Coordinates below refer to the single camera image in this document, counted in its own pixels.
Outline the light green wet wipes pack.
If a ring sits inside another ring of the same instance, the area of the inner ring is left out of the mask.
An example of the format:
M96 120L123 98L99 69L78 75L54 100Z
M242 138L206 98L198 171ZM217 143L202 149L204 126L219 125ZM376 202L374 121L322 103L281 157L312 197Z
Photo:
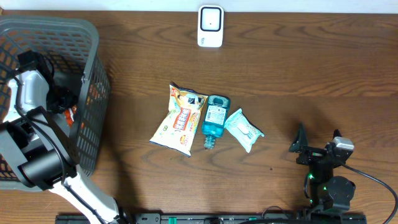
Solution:
M262 131L249 122L241 108L227 118L224 127L238 140L247 153L251 152L252 145L258 137L265 136Z

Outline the blue mouthwash bottle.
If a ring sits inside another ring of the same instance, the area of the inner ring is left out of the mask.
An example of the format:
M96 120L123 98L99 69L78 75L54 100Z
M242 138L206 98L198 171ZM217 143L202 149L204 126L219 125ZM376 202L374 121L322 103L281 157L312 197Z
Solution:
M225 96L209 96L205 119L201 127L205 135L204 148L206 150L213 149L216 140L223 136L230 103L230 99Z

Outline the yellow snack bag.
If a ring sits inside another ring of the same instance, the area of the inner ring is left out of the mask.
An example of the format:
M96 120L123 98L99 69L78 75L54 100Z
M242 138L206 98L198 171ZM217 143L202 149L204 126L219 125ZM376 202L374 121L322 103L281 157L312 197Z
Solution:
M169 85L168 114L150 142L191 156L191 147L208 95Z

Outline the orange snack bar wrapper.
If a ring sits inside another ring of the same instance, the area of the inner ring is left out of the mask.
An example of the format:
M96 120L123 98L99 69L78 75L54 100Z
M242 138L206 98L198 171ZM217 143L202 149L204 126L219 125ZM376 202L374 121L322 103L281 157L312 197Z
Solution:
M76 111L77 111L76 105L64 111L65 119L69 127L72 127L73 123L75 122L74 116L76 115Z

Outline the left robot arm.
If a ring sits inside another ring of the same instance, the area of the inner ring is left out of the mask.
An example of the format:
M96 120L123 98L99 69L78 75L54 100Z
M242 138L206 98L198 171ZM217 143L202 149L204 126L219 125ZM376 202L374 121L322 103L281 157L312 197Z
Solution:
M11 99L1 123L1 177L13 189L49 191L68 200L90 223L131 223L117 201L88 177L95 163L108 92L84 73L56 76L48 55L17 56L7 86Z

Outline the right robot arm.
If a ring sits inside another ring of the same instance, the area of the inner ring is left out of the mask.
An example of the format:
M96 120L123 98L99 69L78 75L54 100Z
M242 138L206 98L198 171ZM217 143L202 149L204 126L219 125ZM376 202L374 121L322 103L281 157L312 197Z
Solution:
M303 191L311 206L305 215L309 217L318 213L339 216L347 212L356 186L346 177L335 176L334 169L344 165L354 152L352 140L344 138L336 129L333 139L326 146L312 147L301 124L289 152L298 154L297 164L308 167Z

